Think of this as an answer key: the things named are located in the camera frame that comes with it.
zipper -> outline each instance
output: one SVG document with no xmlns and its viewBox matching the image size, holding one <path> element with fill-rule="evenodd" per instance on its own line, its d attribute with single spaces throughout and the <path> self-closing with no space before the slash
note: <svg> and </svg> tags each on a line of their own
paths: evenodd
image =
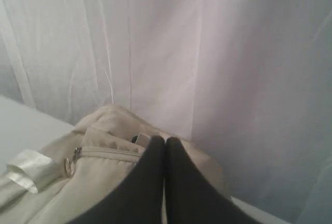
<svg viewBox="0 0 332 224">
<path fill-rule="evenodd" d="M 137 163 L 141 157 L 139 153 L 105 147 L 84 146 L 76 147 L 72 157 L 64 161 L 65 172 L 68 177 L 73 177 L 76 171 L 76 162 L 79 158 L 106 158 L 111 160 Z"/>
</svg>

beige bag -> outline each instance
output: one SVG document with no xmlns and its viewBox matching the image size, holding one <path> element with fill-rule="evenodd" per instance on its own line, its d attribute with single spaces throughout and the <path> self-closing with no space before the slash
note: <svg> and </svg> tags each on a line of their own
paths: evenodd
<svg viewBox="0 0 332 224">
<path fill-rule="evenodd" d="M 130 142 L 137 135 L 136 143 Z M 18 154 L 0 177 L 0 223 L 59 224 L 74 219 L 123 181 L 153 135 L 170 136 L 108 105 L 39 152 Z M 191 143 L 182 143 L 204 177 L 230 199 L 218 163 Z"/>
</svg>

zipper pull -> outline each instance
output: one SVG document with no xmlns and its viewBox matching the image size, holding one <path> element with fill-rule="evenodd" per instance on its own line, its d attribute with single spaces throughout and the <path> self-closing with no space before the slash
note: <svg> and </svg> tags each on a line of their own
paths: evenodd
<svg viewBox="0 0 332 224">
<path fill-rule="evenodd" d="M 68 177 L 72 177 L 75 173 L 75 163 L 77 161 L 77 159 L 79 158 L 79 155 L 81 154 L 82 152 L 82 147 L 76 147 L 75 150 L 74 150 L 74 154 L 72 156 L 71 159 L 69 158 L 66 158 L 65 161 L 64 161 L 64 168 L 65 168 L 65 172 L 66 172 L 66 175 Z"/>
</svg>

sheer curtain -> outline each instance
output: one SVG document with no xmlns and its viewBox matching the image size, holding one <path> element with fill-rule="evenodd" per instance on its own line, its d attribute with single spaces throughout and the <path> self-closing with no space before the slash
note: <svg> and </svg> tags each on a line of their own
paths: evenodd
<svg viewBox="0 0 332 224">
<path fill-rule="evenodd" d="M 0 0 L 0 93 L 71 124 L 120 104 L 217 159 L 235 197 L 329 223 L 331 8 Z"/>
</svg>

beige fabric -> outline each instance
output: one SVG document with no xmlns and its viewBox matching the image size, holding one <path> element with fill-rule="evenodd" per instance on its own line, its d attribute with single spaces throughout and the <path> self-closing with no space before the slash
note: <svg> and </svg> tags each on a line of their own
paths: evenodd
<svg viewBox="0 0 332 224">
<path fill-rule="evenodd" d="M 170 136 L 114 105 L 83 118 L 72 133 L 39 151 L 61 164 L 73 156 L 75 147 L 82 147 L 73 177 L 68 178 L 64 166 L 61 177 L 38 194 L 0 177 L 0 223 L 60 224 L 82 214 L 119 185 L 135 166 L 145 147 L 129 141 L 139 134 Z M 207 180 L 229 197 L 220 166 L 187 141 L 182 142 Z M 103 157 L 98 154 L 102 148 L 116 152 Z"/>
</svg>

